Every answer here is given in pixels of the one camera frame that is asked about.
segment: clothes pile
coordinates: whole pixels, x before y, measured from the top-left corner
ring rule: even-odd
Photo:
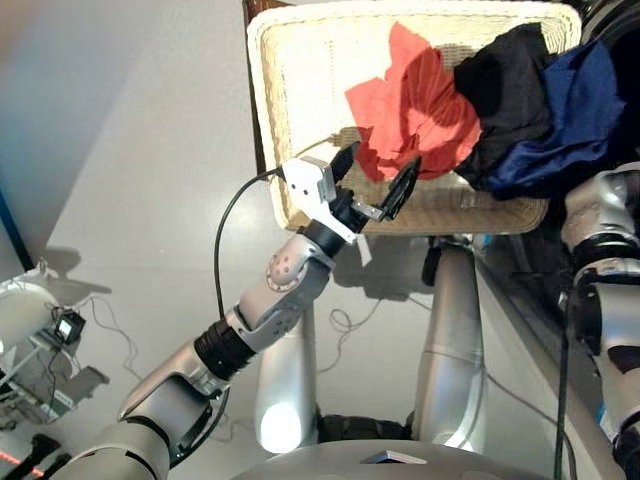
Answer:
[[[419,155],[423,180],[453,170],[499,199],[553,198],[606,168],[625,105],[600,42],[552,55],[540,24],[525,24],[453,71],[400,24],[389,43],[385,78],[346,92],[372,180]]]

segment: white bracket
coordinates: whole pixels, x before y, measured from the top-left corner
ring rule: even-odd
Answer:
[[[331,214],[329,202],[336,198],[331,166],[313,157],[292,158],[282,164],[282,171],[294,205],[340,235],[348,244],[356,234]]]

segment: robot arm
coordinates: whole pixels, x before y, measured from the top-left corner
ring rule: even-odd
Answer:
[[[333,257],[353,243],[369,219],[393,219],[416,182],[420,160],[408,164],[379,206],[362,205],[336,187],[353,164],[354,144],[331,166],[293,159],[283,166],[291,197],[312,218],[269,261],[265,278],[224,318],[187,342],[124,402],[118,423],[79,454],[56,479],[167,478],[172,463],[200,435],[209,402],[249,360],[295,326],[329,281]]]
[[[640,467],[639,195],[640,164],[601,172],[567,195],[562,228],[577,272],[569,322],[598,365],[628,478]]]

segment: red light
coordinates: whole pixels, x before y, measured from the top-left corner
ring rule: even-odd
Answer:
[[[13,463],[14,465],[20,465],[22,463],[16,457],[12,457],[8,453],[0,451],[0,460],[4,460],[5,462]],[[38,470],[34,468],[31,473],[33,473],[36,477],[41,477],[43,475],[42,470]]]

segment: black cloth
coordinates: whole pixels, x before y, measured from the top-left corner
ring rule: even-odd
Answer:
[[[489,190],[486,178],[513,145],[551,128],[540,73],[549,54],[539,23],[519,25],[497,37],[454,69],[456,89],[471,102],[482,134],[455,172],[476,190]]]

